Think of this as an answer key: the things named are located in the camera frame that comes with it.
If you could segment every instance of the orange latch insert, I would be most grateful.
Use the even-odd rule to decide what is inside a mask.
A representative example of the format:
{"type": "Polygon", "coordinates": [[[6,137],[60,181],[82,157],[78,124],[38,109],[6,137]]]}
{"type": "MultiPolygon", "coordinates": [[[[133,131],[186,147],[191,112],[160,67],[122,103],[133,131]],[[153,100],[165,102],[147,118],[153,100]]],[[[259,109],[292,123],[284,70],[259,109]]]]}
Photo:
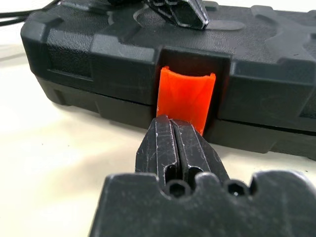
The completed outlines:
{"type": "Polygon", "coordinates": [[[202,135],[216,76],[192,77],[163,67],[160,73],[157,116],[191,123],[202,135]]]}

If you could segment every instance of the cable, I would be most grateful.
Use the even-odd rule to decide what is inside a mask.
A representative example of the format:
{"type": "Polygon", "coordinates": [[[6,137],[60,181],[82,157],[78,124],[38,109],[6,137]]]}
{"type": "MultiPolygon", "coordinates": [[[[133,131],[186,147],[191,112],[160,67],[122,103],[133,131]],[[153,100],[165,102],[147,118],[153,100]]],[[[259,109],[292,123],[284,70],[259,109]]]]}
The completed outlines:
{"type": "Polygon", "coordinates": [[[13,20],[7,20],[7,21],[0,21],[0,26],[8,26],[16,23],[20,23],[25,21],[25,19],[33,12],[40,11],[40,10],[48,10],[51,7],[57,5],[61,0],[54,0],[45,7],[41,9],[35,9],[30,11],[16,11],[16,12],[4,12],[0,13],[0,19],[2,18],[10,18],[10,17],[16,17],[16,19],[13,20]]]}

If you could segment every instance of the black plastic case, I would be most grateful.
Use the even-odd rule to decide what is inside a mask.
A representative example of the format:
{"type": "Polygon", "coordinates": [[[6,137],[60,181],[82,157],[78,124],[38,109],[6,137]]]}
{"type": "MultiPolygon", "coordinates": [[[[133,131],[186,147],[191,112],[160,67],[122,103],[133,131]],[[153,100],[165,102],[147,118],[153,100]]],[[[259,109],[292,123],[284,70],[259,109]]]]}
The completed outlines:
{"type": "Polygon", "coordinates": [[[204,2],[206,30],[165,22],[142,3],[65,0],[21,36],[50,100],[148,128],[159,72],[217,76],[204,137],[316,159],[316,11],[204,2]]]}

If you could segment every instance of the white surface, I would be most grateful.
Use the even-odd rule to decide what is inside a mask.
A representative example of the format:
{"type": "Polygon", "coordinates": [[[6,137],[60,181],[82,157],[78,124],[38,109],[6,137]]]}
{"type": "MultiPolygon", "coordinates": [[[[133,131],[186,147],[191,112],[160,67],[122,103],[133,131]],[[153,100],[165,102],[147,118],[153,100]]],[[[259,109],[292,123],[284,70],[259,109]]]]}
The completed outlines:
{"type": "MultiPolygon", "coordinates": [[[[15,10],[17,2],[0,3],[0,9],[15,10]]],[[[49,1],[33,2],[40,7],[49,1]]],[[[276,9],[297,4],[218,2],[276,9]]],[[[300,5],[315,9],[312,2],[300,5]]],[[[85,237],[105,176],[133,172],[145,130],[51,103],[30,72],[19,28],[0,28],[0,237],[85,237]]],[[[214,148],[232,178],[249,183],[253,172],[291,169],[316,185],[316,162],[309,159],[214,148]]]]}

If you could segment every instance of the orange plastic piece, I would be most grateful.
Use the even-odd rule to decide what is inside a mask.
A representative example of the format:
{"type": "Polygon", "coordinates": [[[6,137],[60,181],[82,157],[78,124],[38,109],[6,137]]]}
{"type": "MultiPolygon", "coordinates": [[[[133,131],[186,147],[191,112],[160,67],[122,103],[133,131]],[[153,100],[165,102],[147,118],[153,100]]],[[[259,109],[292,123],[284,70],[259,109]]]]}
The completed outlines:
{"type": "Polygon", "coordinates": [[[191,123],[202,135],[216,76],[192,77],[164,67],[160,73],[157,116],[191,123]]]}

